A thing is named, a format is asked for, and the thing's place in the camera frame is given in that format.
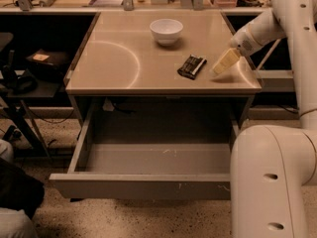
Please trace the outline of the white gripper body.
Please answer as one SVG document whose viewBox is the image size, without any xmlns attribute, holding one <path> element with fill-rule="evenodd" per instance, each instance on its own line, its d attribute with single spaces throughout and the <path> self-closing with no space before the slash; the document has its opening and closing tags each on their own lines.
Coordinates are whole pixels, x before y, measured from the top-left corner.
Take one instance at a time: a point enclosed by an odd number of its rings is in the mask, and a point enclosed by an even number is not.
<svg viewBox="0 0 317 238">
<path fill-rule="evenodd" d="M 230 46 L 237 49 L 243 57 L 248 57 L 264 46 L 264 36 L 249 28 L 242 28 L 231 38 Z"/>
</svg>

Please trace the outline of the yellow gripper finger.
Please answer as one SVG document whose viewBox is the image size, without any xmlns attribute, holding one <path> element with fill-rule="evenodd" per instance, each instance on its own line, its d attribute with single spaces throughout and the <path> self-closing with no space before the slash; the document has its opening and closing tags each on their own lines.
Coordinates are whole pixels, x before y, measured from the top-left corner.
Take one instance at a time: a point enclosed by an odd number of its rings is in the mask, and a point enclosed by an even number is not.
<svg viewBox="0 0 317 238">
<path fill-rule="evenodd" d="M 239 61 L 241 54 L 236 48 L 227 49 L 213 64 L 211 73 L 219 75 Z"/>
</svg>

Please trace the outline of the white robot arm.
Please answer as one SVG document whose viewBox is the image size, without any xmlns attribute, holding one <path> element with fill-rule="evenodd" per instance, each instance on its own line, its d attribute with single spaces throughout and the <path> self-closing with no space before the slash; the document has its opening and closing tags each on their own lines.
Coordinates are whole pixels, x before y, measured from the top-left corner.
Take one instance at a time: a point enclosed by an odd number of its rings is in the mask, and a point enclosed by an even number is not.
<svg viewBox="0 0 317 238">
<path fill-rule="evenodd" d="M 301 127 L 242 131 L 231 154 L 233 238 L 308 238 L 301 187 L 317 182 L 317 0 L 272 0 L 214 63 L 218 75 L 277 39 L 287 39 Z"/>
</svg>

